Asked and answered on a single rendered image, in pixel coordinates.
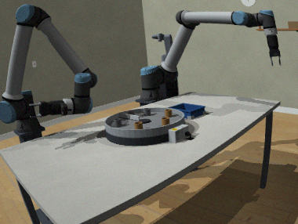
table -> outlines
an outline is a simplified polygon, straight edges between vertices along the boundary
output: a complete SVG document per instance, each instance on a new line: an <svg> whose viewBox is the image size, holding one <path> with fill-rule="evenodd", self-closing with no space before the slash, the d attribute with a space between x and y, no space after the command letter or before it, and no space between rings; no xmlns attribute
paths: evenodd
<svg viewBox="0 0 298 224"><path fill-rule="evenodd" d="M273 110L278 101L187 93L142 108L205 106L186 120L194 139L121 146L104 137L106 118L0 151L33 223L31 198L53 223L98 223L137 204L197 168L266 118L260 188L267 182Z"/></svg>

beige wall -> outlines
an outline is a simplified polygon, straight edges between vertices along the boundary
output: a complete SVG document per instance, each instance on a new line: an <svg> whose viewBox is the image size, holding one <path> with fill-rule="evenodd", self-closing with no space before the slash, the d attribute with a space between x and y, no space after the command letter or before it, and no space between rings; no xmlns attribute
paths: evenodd
<svg viewBox="0 0 298 224"><path fill-rule="evenodd" d="M83 62L97 74L97 85L91 89L95 107L140 94L140 68L147 66L141 1L17 0L5 1L1 7L1 95L6 86L16 10L23 4L44 9ZM32 61L37 62L36 68L32 67ZM23 90L31 90L35 102L71 98L74 77L46 36L34 29ZM55 117L49 115L39 120ZM0 121L0 134L11 132L15 127L16 122L7 125Z"/></svg>
<svg viewBox="0 0 298 224"><path fill-rule="evenodd" d="M298 21L298 4L291 1L260 1L246 7L241 0L143 0L144 23L149 65L161 63L164 44L151 38L153 34L171 34L179 29L175 15L180 10L274 12L278 28L288 21ZM180 93L204 92L230 96L272 99L282 107L298 108L298 34L278 32L282 66L273 58L271 66L266 36L256 27L226 24L197 26L178 64Z"/></svg>

table leg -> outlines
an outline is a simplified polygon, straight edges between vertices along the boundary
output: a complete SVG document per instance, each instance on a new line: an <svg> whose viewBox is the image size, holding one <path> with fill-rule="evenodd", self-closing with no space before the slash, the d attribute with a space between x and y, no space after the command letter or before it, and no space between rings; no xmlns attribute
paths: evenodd
<svg viewBox="0 0 298 224"><path fill-rule="evenodd" d="M264 189L267 183L267 175L269 168L269 159L271 151L271 136L272 136L272 118L273 112L266 116L266 131L265 131L265 145L263 149L263 167L260 181L260 188Z"/></svg>
<svg viewBox="0 0 298 224"><path fill-rule="evenodd" d="M18 180L17 180L17 184L19 185L20 192L22 194L24 203L26 205L26 208L28 210L28 213L29 213L32 223L40 224L38 216L36 214L35 206L32 203L30 195L27 193L27 191L23 188L23 186L19 183Z"/></svg>

orange cylinder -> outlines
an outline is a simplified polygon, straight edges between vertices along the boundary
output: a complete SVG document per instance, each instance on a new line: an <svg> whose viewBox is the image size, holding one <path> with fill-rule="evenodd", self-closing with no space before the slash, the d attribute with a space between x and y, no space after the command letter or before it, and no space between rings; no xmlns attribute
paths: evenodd
<svg viewBox="0 0 298 224"><path fill-rule="evenodd" d="M165 116L172 117L172 109L165 109Z"/></svg>
<svg viewBox="0 0 298 224"><path fill-rule="evenodd" d="M142 121L135 122L135 129L143 129L143 122Z"/></svg>
<svg viewBox="0 0 298 224"><path fill-rule="evenodd" d="M169 124L169 118L168 117L163 117L162 118L162 126L168 125Z"/></svg>

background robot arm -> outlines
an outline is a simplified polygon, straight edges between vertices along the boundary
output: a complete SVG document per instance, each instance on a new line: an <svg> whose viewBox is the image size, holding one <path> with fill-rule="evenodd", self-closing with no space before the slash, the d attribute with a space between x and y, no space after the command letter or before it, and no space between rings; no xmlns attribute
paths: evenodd
<svg viewBox="0 0 298 224"><path fill-rule="evenodd" d="M180 11L176 20L181 24L165 61L161 66L144 67L141 69L142 93L137 100L141 105L177 96L177 64L184 53L192 32L200 23L223 23L242 25L247 27L263 26L267 36L271 64L272 57L279 57L277 29L274 14L271 10L262 10L259 13L250 14L242 11L237 12L188 12Z"/></svg>
<svg viewBox="0 0 298 224"><path fill-rule="evenodd" d="M36 119L34 106L39 106L39 116L90 112L93 107L93 101L89 96L90 88L97 83L97 77L80 60L44 10L32 5L22 5L16 11L16 20L16 33L9 61L6 89L2 95L4 101L0 102L0 119L6 124L18 121L15 133L19 135L22 142L42 136L41 131L45 130ZM31 91L21 92L34 27L47 36L55 50L75 74L74 98L34 103Z"/></svg>

